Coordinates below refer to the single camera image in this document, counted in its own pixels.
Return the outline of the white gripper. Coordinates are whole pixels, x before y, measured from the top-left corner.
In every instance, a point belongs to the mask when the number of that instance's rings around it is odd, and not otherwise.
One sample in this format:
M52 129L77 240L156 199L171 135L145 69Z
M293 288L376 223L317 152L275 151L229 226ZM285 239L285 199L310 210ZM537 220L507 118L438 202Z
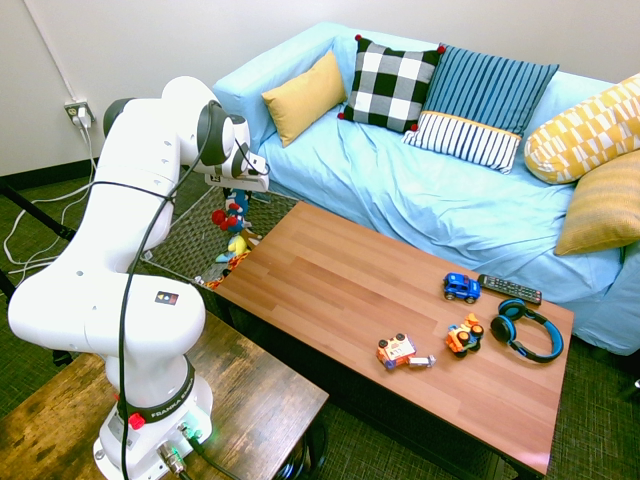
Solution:
M225 177L216 174L205 174L208 185L221 187L225 198L229 198L231 189L245 190L246 200L251 199L251 191L266 192L269 189L268 175L245 175L239 178Z

